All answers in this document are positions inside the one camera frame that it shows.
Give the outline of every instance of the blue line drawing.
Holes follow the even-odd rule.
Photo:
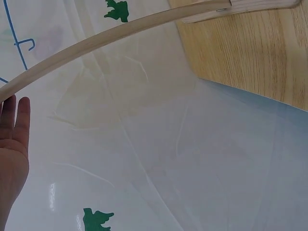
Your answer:
[[[5,83],[8,83],[8,82],[9,82],[9,81],[7,81],[7,80],[1,78],[1,77],[0,77],[0,80],[1,80],[2,82],[5,82]]]
[[[21,52],[21,49],[20,49],[20,44],[22,43],[25,43],[25,42],[32,42],[32,47],[29,48],[29,51],[32,50],[34,47],[35,47],[35,42],[34,42],[34,39],[33,38],[29,38],[29,39],[25,39],[25,40],[22,40],[22,41],[18,41],[17,40],[17,36],[15,34],[15,31],[14,31],[14,27],[13,27],[13,23],[12,23],[12,20],[11,20],[11,16],[10,16],[10,12],[9,12],[9,8],[8,8],[8,4],[6,3],[6,0],[3,0],[3,3],[4,3],[4,7],[5,7],[5,12],[6,12],[6,15],[8,17],[8,21],[9,21],[9,24],[10,24],[10,28],[11,28],[11,31],[12,31],[12,34],[13,34],[13,38],[14,38],[14,45],[17,46],[17,49],[18,49],[18,52],[19,52],[19,55],[20,55],[20,58],[21,58],[21,61],[23,62],[24,64],[24,67],[25,69],[27,70],[27,65],[26,65],[26,62],[25,62],[25,59],[23,57],[23,54]]]

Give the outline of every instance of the white surface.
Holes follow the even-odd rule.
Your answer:
[[[103,0],[54,2],[44,29],[20,39],[52,48],[48,31],[63,31],[63,49],[119,24],[103,17]],[[130,21],[168,8],[128,5]],[[42,57],[22,47],[28,66]],[[23,71],[9,42],[0,62],[7,79]],[[308,229],[308,114],[198,80],[174,24],[86,55],[18,96],[32,103],[30,173],[7,231],[84,230],[86,207],[114,212],[112,231]]]

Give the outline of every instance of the green printed shape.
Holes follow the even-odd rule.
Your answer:
[[[114,10],[108,12],[108,14],[104,15],[104,18],[113,18],[118,20],[121,18],[122,23],[128,22],[128,5],[126,1],[115,2],[114,0],[106,0],[107,7],[112,7]]]
[[[110,231],[111,227],[103,227],[102,224],[109,221],[109,218],[114,215],[114,213],[102,213],[96,211],[92,214],[92,209],[83,209],[85,216],[83,217],[83,223],[85,224],[85,231]]]

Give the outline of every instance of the fingers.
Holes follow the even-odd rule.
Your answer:
[[[30,100],[22,98],[18,103],[17,118],[12,139],[20,142],[28,151],[30,132]]]
[[[16,96],[13,95],[3,103],[0,117],[0,140],[10,139],[13,134],[16,108]]]

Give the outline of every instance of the hand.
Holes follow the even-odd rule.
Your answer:
[[[29,172],[30,100],[19,101],[16,123],[15,108],[15,96],[3,103],[2,110],[0,105],[0,231]]]

